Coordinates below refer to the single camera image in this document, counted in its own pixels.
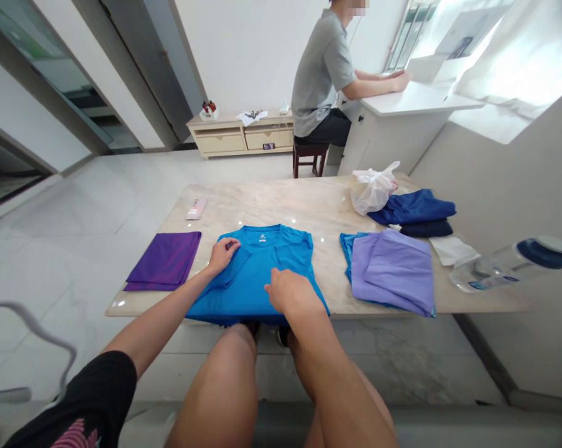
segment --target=hand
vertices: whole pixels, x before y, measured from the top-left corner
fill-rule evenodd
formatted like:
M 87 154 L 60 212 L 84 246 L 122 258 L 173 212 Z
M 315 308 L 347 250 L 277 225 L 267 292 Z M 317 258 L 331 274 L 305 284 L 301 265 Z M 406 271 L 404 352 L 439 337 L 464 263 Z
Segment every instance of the hand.
M 264 290 L 269 293 L 269 300 L 273 307 L 285 314 L 287 320 L 293 315 L 322 313 L 326 316 L 325 306 L 314 292 L 310 281 L 289 269 L 283 271 L 277 268 L 271 269 L 270 284 L 266 284 Z
M 387 80 L 387 79 L 397 78 L 397 77 L 403 75 L 404 73 L 405 73 L 405 70 L 397 70 L 396 72 L 391 73 L 388 76 L 385 76 L 383 79 Z
M 223 238 L 213 246 L 211 260 L 208 262 L 207 268 L 214 275 L 218 275 L 231 261 L 231 257 L 236 250 L 240 248 L 242 243 L 235 238 Z
M 403 92 L 411 80 L 412 80 L 412 76 L 407 72 L 403 72 L 401 75 L 397 76 L 396 78 L 393 78 L 393 82 L 394 82 L 393 91 Z

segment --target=navy blue folded clothes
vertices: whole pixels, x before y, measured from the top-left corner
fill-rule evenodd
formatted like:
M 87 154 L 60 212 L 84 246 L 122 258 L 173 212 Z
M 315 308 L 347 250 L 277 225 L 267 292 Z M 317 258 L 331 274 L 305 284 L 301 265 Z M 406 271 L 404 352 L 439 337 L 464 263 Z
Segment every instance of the navy blue folded clothes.
M 401 226 L 401 233 L 414 238 L 433 238 L 452 235 L 453 229 L 445 218 L 425 223 L 404 224 Z
M 455 204 L 435 198 L 431 190 L 424 189 L 404 195 L 391 195 L 387 205 L 370 216 L 379 224 L 413 224 L 436 221 L 453 216 Z

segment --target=thigh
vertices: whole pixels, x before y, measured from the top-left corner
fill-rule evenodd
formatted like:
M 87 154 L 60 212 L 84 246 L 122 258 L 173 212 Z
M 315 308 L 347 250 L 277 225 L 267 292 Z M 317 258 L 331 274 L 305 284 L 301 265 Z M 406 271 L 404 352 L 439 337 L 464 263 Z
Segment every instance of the thigh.
M 356 364 L 354 364 L 354 367 L 356 368 L 357 373 L 360 376 L 360 379 L 368 389 L 368 393 L 374 400 L 374 403 L 379 409 L 381 415 L 387 421 L 387 424 L 389 424 L 391 431 L 393 431 L 393 433 L 397 435 L 397 431 L 395 430 L 395 424 L 393 423 L 393 418 L 391 417 L 389 409 L 387 408 L 387 405 L 385 404 L 384 400 L 381 398 L 379 392 L 368 380 L 364 372 L 361 371 Z M 314 419 L 312 420 L 312 426 L 310 427 L 310 431 L 308 433 L 308 436 L 306 437 L 306 442 L 304 443 L 304 446 L 306 448 L 324 448 L 325 446 L 325 441 L 323 439 L 323 430 L 320 424 L 320 418 L 318 416 L 318 410 L 314 414 Z
M 343 147 L 348 141 L 350 128 L 351 121 L 345 117 L 343 112 L 331 109 L 331 113 L 304 139 L 312 143 L 330 143 Z
M 166 447 L 249 447 L 258 407 L 256 345 L 244 325 L 221 336 L 183 402 Z
M 333 108 L 333 109 L 331 109 L 330 115 L 333 115 L 334 117 L 337 117 L 337 118 L 346 119 L 346 120 L 348 120 L 348 121 L 351 123 L 351 120 L 348 118 L 348 116 L 345 115 L 345 114 L 343 113 L 343 111 L 342 111 L 341 109 L 339 109 L 339 108 Z

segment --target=lavender folded shirt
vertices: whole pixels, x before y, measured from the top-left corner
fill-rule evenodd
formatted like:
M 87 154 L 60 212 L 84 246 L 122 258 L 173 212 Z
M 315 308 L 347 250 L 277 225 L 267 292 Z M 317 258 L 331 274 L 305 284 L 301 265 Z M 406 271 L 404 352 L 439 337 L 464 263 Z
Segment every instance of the lavender folded shirt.
M 158 233 L 127 278 L 124 291 L 174 291 L 187 279 L 202 234 Z
M 425 317 L 435 308 L 430 245 L 387 229 L 354 240 L 352 292 Z

